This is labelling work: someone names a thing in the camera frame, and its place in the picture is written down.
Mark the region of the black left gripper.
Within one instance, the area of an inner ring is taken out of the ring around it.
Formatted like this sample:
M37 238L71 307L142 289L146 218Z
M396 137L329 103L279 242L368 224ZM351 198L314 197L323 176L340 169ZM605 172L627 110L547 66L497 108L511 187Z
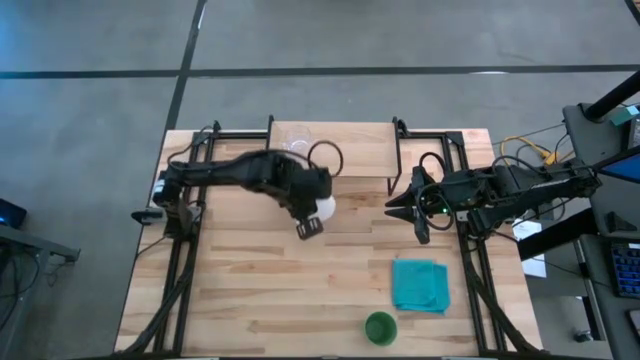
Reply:
M322 221L310 216L318 211L317 201L328 199L332 194L329 169L315 164L305 168L284 152L271 152L269 157L269 196L286 209L293 219L301 220L296 225L300 240L306 241L321 234L324 231Z

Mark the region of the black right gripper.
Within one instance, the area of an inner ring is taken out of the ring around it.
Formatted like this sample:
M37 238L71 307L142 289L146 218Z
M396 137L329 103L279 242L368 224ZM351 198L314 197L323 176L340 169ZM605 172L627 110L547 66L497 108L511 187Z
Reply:
M417 210L407 208L415 205L416 198ZM474 207L474 172L449 172L441 181L436 181L423 166L414 166L408 188L385 206L394 208L385 211L387 216L411 223L418 242L427 245L430 242L427 224L432 224L433 216L453 216Z

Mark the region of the white ceramic mug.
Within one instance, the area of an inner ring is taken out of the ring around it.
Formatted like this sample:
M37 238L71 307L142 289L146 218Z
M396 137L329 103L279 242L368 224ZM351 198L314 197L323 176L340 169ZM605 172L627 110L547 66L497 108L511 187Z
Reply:
M336 200L333 196L315 200L316 211L309 218L318 218L321 222L330 219L336 211Z

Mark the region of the clear glass mug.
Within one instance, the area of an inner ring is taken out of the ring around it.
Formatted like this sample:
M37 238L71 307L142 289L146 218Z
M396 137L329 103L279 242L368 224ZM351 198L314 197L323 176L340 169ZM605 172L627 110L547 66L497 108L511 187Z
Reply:
M313 144L311 131L307 126L293 125L282 130L282 148L306 155Z

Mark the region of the green plastic cup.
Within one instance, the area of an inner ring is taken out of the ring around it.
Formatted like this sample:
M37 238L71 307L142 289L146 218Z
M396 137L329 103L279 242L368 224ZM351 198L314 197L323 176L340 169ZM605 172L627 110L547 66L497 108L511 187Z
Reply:
M391 345L397 337L397 324L395 319L386 312L371 313L364 323L366 338L374 345Z

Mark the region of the teal folded cloth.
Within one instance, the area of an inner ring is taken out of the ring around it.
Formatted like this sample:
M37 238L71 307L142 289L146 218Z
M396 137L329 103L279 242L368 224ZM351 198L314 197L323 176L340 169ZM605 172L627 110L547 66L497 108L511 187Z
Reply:
M426 259L395 259L391 296L398 310L444 315L451 304L447 266Z

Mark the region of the white paper sheet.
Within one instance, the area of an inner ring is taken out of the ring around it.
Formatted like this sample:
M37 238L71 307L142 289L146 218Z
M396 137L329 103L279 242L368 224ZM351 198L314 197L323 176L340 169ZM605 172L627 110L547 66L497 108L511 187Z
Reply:
M542 225L536 221L516 218L516 222L512 225L514 237L522 243L519 252L522 256L521 264L524 274L536 278L547 277L545 256L539 250L539 246L533 244L536 235L541 231Z

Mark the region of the dark grey desk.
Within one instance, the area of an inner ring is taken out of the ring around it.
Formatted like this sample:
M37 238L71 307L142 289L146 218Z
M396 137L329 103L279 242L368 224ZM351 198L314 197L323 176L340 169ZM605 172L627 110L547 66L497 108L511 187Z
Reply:
M584 117L584 105L570 105L562 113L576 157L588 165L609 160L627 150L628 130L609 121L594 123ZM599 177L602 186L590 197L597 231L577 240L595 294L596 313L614 360L640 360L640 334L629 313L640 310L640 297L616 294L614 245L635 243L640 250L640 183Z

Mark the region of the blue lit screen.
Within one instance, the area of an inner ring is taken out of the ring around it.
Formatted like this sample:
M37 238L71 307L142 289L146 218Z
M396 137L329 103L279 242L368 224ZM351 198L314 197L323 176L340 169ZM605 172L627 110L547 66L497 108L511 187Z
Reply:
M598 173L640 184L640 153L619 154L603 161Z

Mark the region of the black keyboard blue keys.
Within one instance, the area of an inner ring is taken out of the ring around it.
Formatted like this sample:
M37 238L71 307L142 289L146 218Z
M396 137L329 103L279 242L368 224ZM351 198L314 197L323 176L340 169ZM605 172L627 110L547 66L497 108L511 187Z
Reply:
M617 294L640 299L640 244L613 243L610 252Z

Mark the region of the black slanted pole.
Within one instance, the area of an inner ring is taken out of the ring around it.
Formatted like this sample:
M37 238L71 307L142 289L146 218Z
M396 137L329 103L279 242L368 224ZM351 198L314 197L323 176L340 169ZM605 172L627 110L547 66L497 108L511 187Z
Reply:
M601 123L604 117L618 105L640 91L640 70L605 94L584 111L584 117L594 123Z

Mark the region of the grey metal stand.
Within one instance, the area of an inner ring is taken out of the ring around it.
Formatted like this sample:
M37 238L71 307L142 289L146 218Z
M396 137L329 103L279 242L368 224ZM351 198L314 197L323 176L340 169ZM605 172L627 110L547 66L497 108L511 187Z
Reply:
M0 360L9 360L22 339L49 259L74 263L79 254L79 249L0 225Z

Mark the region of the black computer tower blue fans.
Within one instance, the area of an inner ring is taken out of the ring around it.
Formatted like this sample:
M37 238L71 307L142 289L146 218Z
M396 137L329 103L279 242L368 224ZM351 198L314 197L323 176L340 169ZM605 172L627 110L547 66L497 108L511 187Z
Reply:
M0 198L0 226L20 229L27 217L27 210Z

